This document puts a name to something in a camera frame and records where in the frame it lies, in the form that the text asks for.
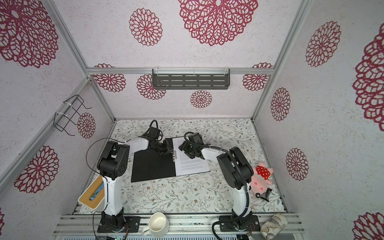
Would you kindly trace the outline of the text printed paper sheet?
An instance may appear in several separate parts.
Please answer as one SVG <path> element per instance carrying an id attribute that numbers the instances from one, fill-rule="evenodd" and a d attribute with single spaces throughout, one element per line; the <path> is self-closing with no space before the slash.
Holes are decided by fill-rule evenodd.
<path id="1" fill-rule="evenodd" d="M 198 157 L 191 159 L 185 152 L 179 150 L 179 146 L 183 142 L 184 139 L 182 137 L 172 138 L 176 176 L 179 177 L 209 172 L 210 167 L 207 160 Z"/>

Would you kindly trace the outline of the red black file folder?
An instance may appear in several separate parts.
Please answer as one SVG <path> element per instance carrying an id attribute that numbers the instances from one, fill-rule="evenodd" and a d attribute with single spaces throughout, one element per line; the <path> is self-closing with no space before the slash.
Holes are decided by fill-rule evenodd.
<path id="1" fill-rule="evenodd" d="M 172 138 L 165 141 L 171 151 L 168 155 L 158 156 L 155 152 L 147 150 L 134 154 L 132 183 L 176 177 Z"/>

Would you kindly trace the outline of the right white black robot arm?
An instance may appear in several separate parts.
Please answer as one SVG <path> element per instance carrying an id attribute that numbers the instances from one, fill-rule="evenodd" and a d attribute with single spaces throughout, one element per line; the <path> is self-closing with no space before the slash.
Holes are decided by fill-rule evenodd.
<path id="1" fill-rule="evenodd" d="M 192 157 L 199 157 L 218 163 L 227 184 L 233 190 L 233 209 L 230 217 L 220 217 L 212 224 L 212 232 L 219 240 L 215 226 L 225 226 L 227 223 L 236 230 L 247 229 L 247 225 L 253 221 L 253 213 L 250 208 L 250 181 L 254 171 L 238 147 L 225 150 L 220 147 L 203 143 L 201 134 L 187 132 L 184 134 L 184 142 L 179 150 Z"/>

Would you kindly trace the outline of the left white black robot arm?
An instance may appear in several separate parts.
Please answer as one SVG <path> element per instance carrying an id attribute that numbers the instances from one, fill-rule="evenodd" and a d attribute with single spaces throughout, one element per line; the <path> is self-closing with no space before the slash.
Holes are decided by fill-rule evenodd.
<path id="1" fill-rule="evenodd" d="M 163 139 L 158 121 L 139 137 L 129 141 L 108 139 L 95 171 L 102 177 L 105 205 L 100 211 L 101 220 L 97 233 L 138 231 L 139 217 L 127 220 L 122 198 L 122 180 L 129 166 L 129 156 L 134 155 L 133 181 L 142 182 L 176 176 L 172 142 Z"/>

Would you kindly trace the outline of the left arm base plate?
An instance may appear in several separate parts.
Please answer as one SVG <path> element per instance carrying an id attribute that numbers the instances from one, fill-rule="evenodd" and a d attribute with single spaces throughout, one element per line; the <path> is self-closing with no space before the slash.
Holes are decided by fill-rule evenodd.
<path id="1" fill-rule="evenodd" d="M 101 220 L 97 233 L 137 233 L 139 231 L 140 220 L 140 217 L 124 217 L 123 226 L 120 229 L 114 229 Z"/>

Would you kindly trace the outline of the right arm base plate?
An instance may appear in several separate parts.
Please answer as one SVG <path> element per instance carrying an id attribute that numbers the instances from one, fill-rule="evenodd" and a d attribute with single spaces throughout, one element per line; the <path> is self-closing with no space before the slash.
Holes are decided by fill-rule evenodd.
<path id="1" fill-rule="evenodd" d="M 259 232 L 260 229 L 258 217 L 251 213 L 239 220 L 220 224 L 221 232 Z"/>

